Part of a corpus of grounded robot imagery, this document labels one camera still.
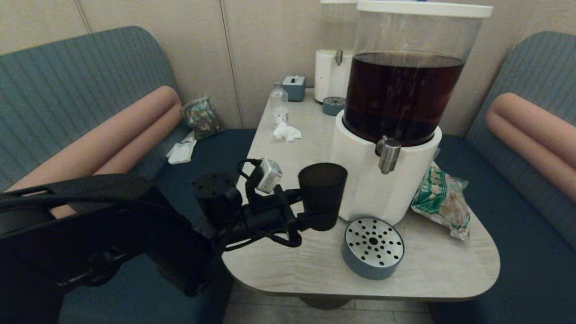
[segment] black cup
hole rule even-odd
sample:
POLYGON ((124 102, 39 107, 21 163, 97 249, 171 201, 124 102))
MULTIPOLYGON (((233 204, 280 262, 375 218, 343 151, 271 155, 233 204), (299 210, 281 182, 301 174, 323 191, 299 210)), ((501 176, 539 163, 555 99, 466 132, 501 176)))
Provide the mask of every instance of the black cup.
POLYGON ((312 222, 312 229, 327 231, 336 225, 347 177, 348 171, 334 163, 312 164, 300 171, 304 211, 311 217, 326 214, 312 222))

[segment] snack bag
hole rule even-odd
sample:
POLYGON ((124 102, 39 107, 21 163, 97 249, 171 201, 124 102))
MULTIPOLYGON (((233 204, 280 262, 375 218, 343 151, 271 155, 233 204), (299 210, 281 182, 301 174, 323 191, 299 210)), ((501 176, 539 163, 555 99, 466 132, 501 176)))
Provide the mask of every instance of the snack bag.
POLYGON ((450 228, 450 235, 466 241, 470 237, 470 213, 463 187, 446 172, 432 166, 412 200, 412 210, 450 228))
POLYGON ((220 128, 208 97, 202 97, 187 103, 182 107, 181 112, 188 127, 195 130, 196 140, 198 141, 224 131, 224 129, 220 128))

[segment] blue tissue box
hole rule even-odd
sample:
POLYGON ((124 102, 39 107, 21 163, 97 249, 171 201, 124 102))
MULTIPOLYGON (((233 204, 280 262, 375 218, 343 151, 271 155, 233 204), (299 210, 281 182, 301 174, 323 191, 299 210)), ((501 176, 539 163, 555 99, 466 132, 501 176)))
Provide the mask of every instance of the blue tissue box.
POLYGON ((286 77, 282 82, 282 89, 288 93, 288 101, 302 101, 306 89, 306 78, 286 77))

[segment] tabletop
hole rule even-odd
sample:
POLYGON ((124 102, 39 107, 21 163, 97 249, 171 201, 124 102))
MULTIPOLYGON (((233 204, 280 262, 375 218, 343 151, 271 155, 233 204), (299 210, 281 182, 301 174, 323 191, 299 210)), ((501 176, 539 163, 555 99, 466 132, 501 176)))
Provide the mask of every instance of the tabletop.
MULTIPOLYGON (((289 126, 302 132, 295 142, 273 136, 270 105, 266 106, 248 153, 268 157, 283 172, 282 188, 298 187, 298 173, 307 165, 329 162, 335 117, 322 113, 313 89, 302 102, 288 103, 289 126)), ((252 171, 246 164, 244 172, 252 171)), ((237 187, 244 203, 245 179, 237 187)), ((302 204, 292 205, 295 214, 302 204)), ((360 277, 345 264, 341 247, 347 222, 338 218, 330 231, 301 232, 302 245, 285 247, 261 239, 222 256, 231 274, 249 288, 270 295, 350 299, 419 301, 467 300, 487 291, 500 271, 500 258, 492 237, 471 212, 470 239, 460 241, 449 230, 413 211, 394 227, 401 234, 405 254, 393 275, 374 281, 360 277)))

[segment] wall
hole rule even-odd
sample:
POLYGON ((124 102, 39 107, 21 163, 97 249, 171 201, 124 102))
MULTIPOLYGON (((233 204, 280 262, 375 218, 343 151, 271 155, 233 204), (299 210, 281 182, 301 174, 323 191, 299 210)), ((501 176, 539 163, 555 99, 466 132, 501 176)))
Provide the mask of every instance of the wall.
POLYGON ((0 0, 0 31, 0 55, 88 33, 71 0, 0 0))
MULTIPOLYGON (((576 3, 449 2, 495 7, 440 123, 445 133, 464 135, 518 42, 544 30, 576 34, 576 3)), ((166 52, 182 100, 210 95, 227 128, 255 128, 272 83, 285 75, 303 75, 309 86, 314 82, 319 0, 0 0, 0 7, 0 54, 90 31, 144 27, 166 52)))

